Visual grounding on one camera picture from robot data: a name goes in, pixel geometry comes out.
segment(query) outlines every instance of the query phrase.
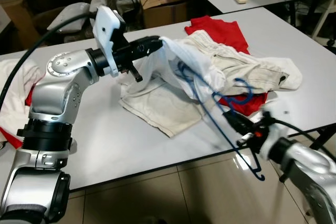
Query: tile floor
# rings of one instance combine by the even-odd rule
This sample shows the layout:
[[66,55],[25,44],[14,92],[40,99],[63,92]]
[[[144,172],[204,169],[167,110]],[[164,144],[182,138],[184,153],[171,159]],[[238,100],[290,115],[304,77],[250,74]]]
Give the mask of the tile floor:
[[[310,144],[302,136],[295,139]],[[336,154],[335,142],[336,135],[326,147]],[[252,160],[249,150],[242,153]],[[229,153],[77,191],[59,223],[137,224],[148,216],[168,224],[315,223],[305,216],[301,192],[289,180],[278,181],[279,167],[260,163],[264,182]]]

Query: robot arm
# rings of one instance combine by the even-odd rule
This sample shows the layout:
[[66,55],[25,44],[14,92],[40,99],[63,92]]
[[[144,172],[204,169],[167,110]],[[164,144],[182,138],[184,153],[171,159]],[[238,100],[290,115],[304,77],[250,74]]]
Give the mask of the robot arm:
[[261,158],[280,164],[303,193],[318,224],[336,224],[336,163],[321,152],[286,139],[287,127],[275,124],[275,118],[289,121],[285,107],[280,101],[266,104],[256,123],[231,111],[224,117],[243,135],[238,146],[247,146]]
[[36,84],[29,121],[18,135],[24,137],[15,154],[2,196],[0,223],[52,223],[65,213],[70,175],[67,165],[71,129],[85,89],[99,77],[131,71],[141,81],[132,61],[162,47],[158,36],[128,42],[118,13],[100,7],[93,33],[97,50],[54,56],[46,75]]

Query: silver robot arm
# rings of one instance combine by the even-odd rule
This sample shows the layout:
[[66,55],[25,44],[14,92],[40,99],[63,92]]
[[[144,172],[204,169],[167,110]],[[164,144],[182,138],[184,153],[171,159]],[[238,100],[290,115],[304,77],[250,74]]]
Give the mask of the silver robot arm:
[[70,175],[60,169],[67,165],[83,92],[109,73],[131,71],[141,81],[132,61],[162,47],[158,36],[128,42],[124,30],[118,13],[101,6],[93,28],[98,49],[62,53],[49,61],[34,88],[29,121],[18,130],[24,142],[2,195],[0,224],[52,223],[64,215]]
[[257,122],[231,112],[224,113],[230,125],[243,137],[237,142],[259,153],[265,160],[281,165],[281,170],[303,193],[317,224],[336,224],[336,163],[324,153],[290,141],[287,127],[276,119],[290,121],[281,101],[267,103]]

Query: cardboard box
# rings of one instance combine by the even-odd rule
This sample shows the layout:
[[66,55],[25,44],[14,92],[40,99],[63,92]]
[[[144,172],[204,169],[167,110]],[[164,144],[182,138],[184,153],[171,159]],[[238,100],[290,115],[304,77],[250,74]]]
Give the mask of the cardboard box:
[[145,28],[189,20],[188,0],[140,0]]

